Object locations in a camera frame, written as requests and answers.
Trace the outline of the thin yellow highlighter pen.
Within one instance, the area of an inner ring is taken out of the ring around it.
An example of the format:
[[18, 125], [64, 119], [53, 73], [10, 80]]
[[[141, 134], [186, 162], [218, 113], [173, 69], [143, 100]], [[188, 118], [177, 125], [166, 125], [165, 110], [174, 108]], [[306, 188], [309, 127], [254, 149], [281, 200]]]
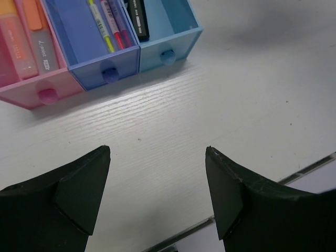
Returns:
[[112, 41], [111, 41], [111, 38], [109, 36], [109, 33], [107, 31], [107, 28], [104, 24], [104, 21], [102, 19], [102, 16], [98, 10], [98, 7], [97, 5], [94, 3], [93, 0], [88, 0], [88, 5], [89, 5], [89, 8], [91, 10], [91, 13], [94, 17], [94, 20], [96, 22], [96, 25], [99, 29], [99, 32], [102, 36], [102, 39], [104, 40], [106, 46], [107, 46], [107, 49], [109, 51], [109, 53], [113, 53], [115, 52], [115, 49], [114, 49], [114, 46], [112, 44]]

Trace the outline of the orange cap grey highlighter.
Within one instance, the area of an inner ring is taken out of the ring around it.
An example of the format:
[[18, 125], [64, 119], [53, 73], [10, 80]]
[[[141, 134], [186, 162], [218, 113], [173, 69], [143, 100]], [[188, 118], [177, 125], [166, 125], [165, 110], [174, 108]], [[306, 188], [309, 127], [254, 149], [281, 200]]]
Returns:
[[23, 1], [24, 14], [39, 74], [59, 69], [51, 31], [40, 1]]

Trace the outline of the purple cap black highlighter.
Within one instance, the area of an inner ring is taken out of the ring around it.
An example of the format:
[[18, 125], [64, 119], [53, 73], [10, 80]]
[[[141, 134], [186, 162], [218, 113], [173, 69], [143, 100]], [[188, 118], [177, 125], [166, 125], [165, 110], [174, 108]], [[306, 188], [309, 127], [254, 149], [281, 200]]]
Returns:
[[144, 0], [129, 0], [127, 10], [139, 41], [150, 38]]

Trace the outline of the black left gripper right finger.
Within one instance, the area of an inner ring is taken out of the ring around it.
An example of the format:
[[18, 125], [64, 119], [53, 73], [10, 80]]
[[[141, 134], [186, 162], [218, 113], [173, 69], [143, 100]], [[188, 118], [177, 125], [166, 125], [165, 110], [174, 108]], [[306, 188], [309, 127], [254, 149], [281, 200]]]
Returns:
[[281, 185], [209, 146], [206, 175], [226, 251], [335, 251], [335, 190]]

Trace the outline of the thin pink highlighter pen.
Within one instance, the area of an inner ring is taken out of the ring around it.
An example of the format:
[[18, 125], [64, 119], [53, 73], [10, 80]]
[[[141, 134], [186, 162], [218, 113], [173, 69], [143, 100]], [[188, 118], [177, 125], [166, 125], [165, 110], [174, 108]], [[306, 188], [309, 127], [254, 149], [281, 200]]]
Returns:
[[122, 37], [121, 37], [121, 33], [119, 31], [119, 28], [117, 26], [117, 22], [114, 18], [114, 15], [112, 13], [112, 10], [110, 8], [110, 5], [109, 5], [108, 1], [101, 0], [101, 6], [102, 6], [102, 9], [103, 9], [104, 14], [106, 16], [106, 19], [108, 21], [109, 27], [112, 31], [112, 34], [114, 35], [114, 37], [116, 39], [118, 47], [120, 49], [125, 49], [125, 46], [124, 46], [124, 43], [123, 43], [123, 40], [122, 40]]

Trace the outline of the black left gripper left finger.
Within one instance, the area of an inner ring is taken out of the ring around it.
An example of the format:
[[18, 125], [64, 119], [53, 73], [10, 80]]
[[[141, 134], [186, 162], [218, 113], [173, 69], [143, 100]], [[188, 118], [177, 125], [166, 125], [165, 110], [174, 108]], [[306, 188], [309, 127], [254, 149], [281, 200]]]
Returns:
[[1, 190], [1, 251], [85, 251], [109, 173], [106, 145]]

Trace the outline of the yellow-orange cap frosted highlighter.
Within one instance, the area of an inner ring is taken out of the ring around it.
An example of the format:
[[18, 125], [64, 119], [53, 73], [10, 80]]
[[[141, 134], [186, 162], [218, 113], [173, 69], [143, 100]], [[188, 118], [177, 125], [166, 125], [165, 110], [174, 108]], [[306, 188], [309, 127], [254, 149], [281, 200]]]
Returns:
[[1, 32], [17, 75], [28, 79], [38, 68], [14, 1], [1, 1]]

